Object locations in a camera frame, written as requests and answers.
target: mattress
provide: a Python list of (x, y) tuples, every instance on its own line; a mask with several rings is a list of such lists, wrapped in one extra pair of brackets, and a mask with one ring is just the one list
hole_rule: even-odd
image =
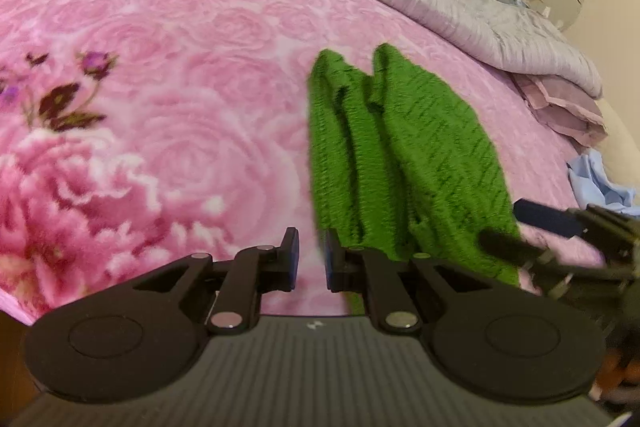
[[(0, 0), (0, 64), (48, 53), (0, 100), (0, 309), (24, 323), (183, 257), (279, 244), (300, 231), (298, 285), (263, 313), (340, 315), (326, 290), (308, 165), (306, 78), (331, 48), (364, 71), (390, 42), (476, 110), (513, 200), (575, 206), (569, 142), (540, 125), (508, 75), (377, 0)], [(118, 55), (99, 81), (77, 54)], [(80, 84), (104, 115), (55, 132), (24, 103)], [(566, 263), (599, 262), (578, 239), (523, 227)]]

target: blue fabric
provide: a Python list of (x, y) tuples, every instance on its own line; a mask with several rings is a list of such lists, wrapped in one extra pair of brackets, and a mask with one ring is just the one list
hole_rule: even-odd
[(602, 165), (602, 155), (595, 149), (569, 162), (569, 180), (580, 208), (587, 204), (604, 206), (627, 216), (640, 217), (640, 206), (634, 206), (636, 190), (611, 183)]

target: wooden floor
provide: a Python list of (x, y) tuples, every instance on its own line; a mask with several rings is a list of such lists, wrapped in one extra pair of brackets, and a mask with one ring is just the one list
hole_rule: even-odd
[(35, 396), (36, 390), (22, 363), (20, 345), (27, 327), (0, 312), (0, 425)]

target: gray ribbed panel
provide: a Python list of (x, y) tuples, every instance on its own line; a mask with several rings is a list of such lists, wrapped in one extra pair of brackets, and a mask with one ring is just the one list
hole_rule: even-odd
[(217, 337), (196, 367), (153, 395), (116, 405), (41, 396), (11, 427), (604, 427), (584, 397), (544, 407), (492, 402), (444, 378), (415, 339), (366, 317), (263, 317)]

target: green fabric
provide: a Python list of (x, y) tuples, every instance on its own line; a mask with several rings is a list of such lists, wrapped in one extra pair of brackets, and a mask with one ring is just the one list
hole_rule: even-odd
[(330, 50), (309, 77), (312, 190), (320, 229), (394, 260), (426, 252), (517, 284), (477, 244), (518, 235), (497, 155), (473, 109), (389, 44), (369, 76)]

